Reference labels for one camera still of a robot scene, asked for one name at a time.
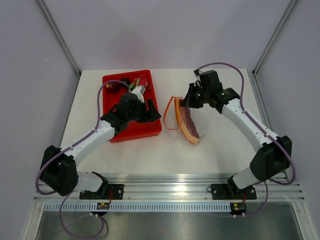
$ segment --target toy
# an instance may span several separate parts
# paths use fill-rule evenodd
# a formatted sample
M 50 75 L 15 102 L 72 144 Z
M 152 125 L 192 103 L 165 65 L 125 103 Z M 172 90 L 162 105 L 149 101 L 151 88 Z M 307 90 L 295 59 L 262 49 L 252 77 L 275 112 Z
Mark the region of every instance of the toy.
M 130 84 L 129 93 L 139 85 L 144 86 L 145 90 L 151 89 L 147 77 L 141 75 L 136 77 L 133 83 Z
M 120 83 L 110 82 L 110 83 L 106 84 L 105 87 L 109 93 L 116 94 L 120 90 Z

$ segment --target red object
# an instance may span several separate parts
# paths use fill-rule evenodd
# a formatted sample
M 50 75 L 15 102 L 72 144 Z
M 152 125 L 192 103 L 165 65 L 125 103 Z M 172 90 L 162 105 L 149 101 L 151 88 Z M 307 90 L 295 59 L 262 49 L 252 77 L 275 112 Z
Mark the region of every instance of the red object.
M 141 70 L 141 71 L 133 71 L 133 72 L 125 72 L 113 75 L 107 75 L 102 77 L 102 83 L 104 84 L 109 80 L 121 80 L 123 78 L 127 78 L 131 83 L 134 82 L 135 78 L 141 77 L 141 75 L 145 76 L 148 79 L 148 84 L 150 85 L 150 89 L 146 89 L 143 97 L 144 100 L 152 99 L 154 107 L 157 111 L 158 104 L 156 100 L 156 94 L 154 85 L 151 78 L 151 73 L 149 70 Z M 103 102 L 103 114 L 109 112 L 109 110 L 113 107 L 113 105 L 117 104 L 121 98 L 121 96 L 128 92 L 128 88 L 121 87 L 119 92 L 110 93 L 107 88 L 104 87 L 102 91 L 102 102 Z M 160 119 L 154 122 L 146 122 L 146 123 L 137 123 L 135 121 L 130 122 L 128 128 L 124 131 L 120 132 L 117 136 L 110 140 L 111 143 L 118 143 L 133 139 L 141 139 L 147 137 L 153 137 L 159 135 L 161 132 L 161 122 Z
M 105 85 L 105 87 L 109 93 L 115 94 L 119 92 L 120 84 L 121 83 L 118 83 L 118 82 L 110 82 L 107 85 Z

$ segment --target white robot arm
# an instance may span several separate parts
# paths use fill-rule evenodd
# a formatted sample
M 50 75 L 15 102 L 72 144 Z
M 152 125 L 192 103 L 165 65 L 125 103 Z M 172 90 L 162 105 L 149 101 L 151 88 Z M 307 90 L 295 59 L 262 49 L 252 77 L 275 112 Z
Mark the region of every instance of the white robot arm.
M 126 129 L 129 122 L 154 122 L 161 117 L 151 99 L 147 108 L 144 92 L 142 85 L 135 87 L 100 118 L 96 127 L 64 146 L 49 146 L 43 155 L 40 179 L 61 196 L 76 190 L 105 195 L 108 180 L 96 172 L 77 172 L 77 166 L 99 145 Z
M 239 128 L 256 152 L 246 169 L 228 179 L 227 189 L 230 195 L 234 196 L 290 167 L 289 159 L 277 146 L 280 144 L 291 155 L 292 142 L 287 136 L 279 137 L 254 117 L 245 106 L 241 106 L 240 96 L 232 88 L 223 89 L 216 71 L 197 72 L 196 75 L 199 76 L 199 80 L 189 85 L 181 107 L 198 109 L 204 104 L 209 104 Z

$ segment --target grey wall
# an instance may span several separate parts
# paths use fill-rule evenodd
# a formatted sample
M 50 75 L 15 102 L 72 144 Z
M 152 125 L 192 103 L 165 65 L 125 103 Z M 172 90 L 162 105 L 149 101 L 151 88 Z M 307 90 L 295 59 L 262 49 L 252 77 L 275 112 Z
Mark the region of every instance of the grey wall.
M 46 0 L 81 69 L 253 68 L 289 0 Z
M 77 78 L 33 0 L 0 1 L 0 233 L 17 240 Z
M 299 1 L 258 73 L 271 124 L 293 142 L 297 180 L 320 236 L 320 2 Z

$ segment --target white table surface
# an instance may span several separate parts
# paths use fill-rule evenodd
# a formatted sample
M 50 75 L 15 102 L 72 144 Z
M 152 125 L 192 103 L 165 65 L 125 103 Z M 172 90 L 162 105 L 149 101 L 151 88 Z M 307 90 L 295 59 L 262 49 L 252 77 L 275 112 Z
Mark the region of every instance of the white table surface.
M 82 72 L 62 144 L 73 141 L 97 121 L 97 92 L 105 75 L 132 70 L 84 70 Z M 172 95 L 184 97 L 189 83 L 196 80 L 193 69 L 151 69 L 159 112 L 164 114 Z M 233 69 L 216 69 L 224 88 L 240 93 L 241 78 Z M 260 120 L 258 106 L 246 69 L 244 103 Z M 255 152 L 249 141 L 234 124 L 217 110 L 205 106 L 191 110 L 200 135 L 197 146 L 187 143 L 178 131 L 169 131 L 161 119 L 158 136 L 124 141 L 105 142 L 90 153 L 78 166 L 82 172 L 101 174 L 225 174 L 245 169 Z M 167 115 L 169 125 L 176 124 L 174 108 Z

